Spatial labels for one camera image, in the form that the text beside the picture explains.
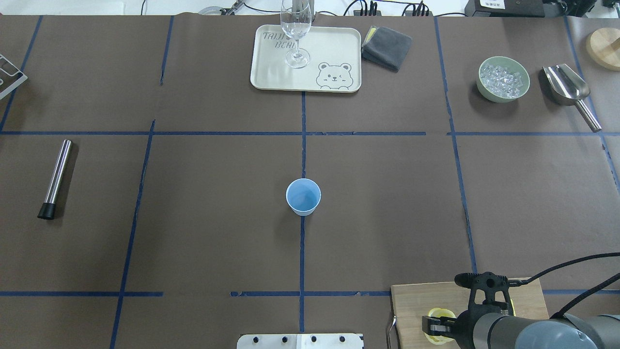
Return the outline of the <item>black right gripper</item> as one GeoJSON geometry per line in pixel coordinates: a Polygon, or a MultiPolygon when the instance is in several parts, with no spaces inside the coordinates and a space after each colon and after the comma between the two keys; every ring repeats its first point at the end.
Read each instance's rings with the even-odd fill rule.
{"type": "Polygon", "coordinates": [[[467,310],[457,318],[423,316],[422,331],[427,336],[445,336],[458,345],[474,344],[474,327],[486,314],[509,315],[509,288],[515,280],[493,272],[463,272],[454,277],[456,285],[470,289],[467,310]]]}

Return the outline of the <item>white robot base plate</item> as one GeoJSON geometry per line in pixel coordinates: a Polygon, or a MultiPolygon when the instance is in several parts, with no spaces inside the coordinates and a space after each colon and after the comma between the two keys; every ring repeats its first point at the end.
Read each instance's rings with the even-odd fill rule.
{"type": "Polygon", "coordinates": [[[237,349],[363,349],[363,335],[357,333],[247,334],[237,349]]]}

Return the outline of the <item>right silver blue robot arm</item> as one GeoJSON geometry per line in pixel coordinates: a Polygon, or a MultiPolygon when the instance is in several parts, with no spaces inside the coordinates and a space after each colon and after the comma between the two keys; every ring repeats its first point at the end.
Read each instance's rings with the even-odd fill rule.
{"type": "Polygon", "coordinates": [[[470,291],[467,309],[458,317],[423,316],[421,329],[426,335],[451,338],[461,349],[617,349],[620,346],[618,315],[579,318],[569,314],[569,310],[618,281],[618,274],[582,292],[549,319],[516,316],[509,290],[559,268],[618,255],[618,252],[594,254],[566,261],[527,280],[510,280],[493,272],[460,273],[454,282],[470,291]]]}

